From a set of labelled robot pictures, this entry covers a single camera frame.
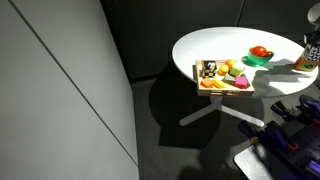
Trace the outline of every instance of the small container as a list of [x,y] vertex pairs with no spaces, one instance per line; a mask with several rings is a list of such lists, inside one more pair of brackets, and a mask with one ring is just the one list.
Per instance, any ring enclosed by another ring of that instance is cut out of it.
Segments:
[[250,49],[248,51],[248,62],[252,65],[252,66],[263,66],[265,65],[267,62],[269,62],[269,60],[274,56],[274,52],[272,52],[272,56],[269,57],[261,57],[261,56],[256,56],[254,54],[251,53]]
[[295,62],[295,69],[311,72],[320,65],[320,45],[307,44],[299,59]]

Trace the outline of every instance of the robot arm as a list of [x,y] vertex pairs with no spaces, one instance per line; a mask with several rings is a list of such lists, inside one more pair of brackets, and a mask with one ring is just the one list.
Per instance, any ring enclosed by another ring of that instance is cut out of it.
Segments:
[[316,25],[316,30],[320,27],[320,2],[309,9],[308,20],[311,24]]

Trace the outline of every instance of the red tomato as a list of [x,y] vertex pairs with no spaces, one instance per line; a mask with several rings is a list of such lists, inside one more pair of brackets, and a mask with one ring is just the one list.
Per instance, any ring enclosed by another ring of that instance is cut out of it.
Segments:
[[252,48],[251,53],[253,53],[256,56],[264,57],[267,54],[267,49],[264,48],[263,46],[256,46]]

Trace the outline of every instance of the green bowl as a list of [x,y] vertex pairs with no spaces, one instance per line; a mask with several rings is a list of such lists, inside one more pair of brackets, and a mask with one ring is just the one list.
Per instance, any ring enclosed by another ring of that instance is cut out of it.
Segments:
[[274,56],[274,52],[272,52],[272,56],[270,57],[260,57],[251,53],[250,49],[248,51],[248,62],[253,66],[263,66]]

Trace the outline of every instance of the gray wall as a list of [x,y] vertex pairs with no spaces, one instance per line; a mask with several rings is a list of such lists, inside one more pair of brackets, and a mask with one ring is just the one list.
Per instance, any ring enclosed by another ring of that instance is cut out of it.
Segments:
[[131,88],[99,2],[56,1],[60,16],[14,3],[44,44],[0,1],[0,179],[139,179]]
[[195,30],[241,26],[269,31],[303,45],[314,29],[309,7],[319,0],[101,0],[132,81],[172,63],[174,43]]

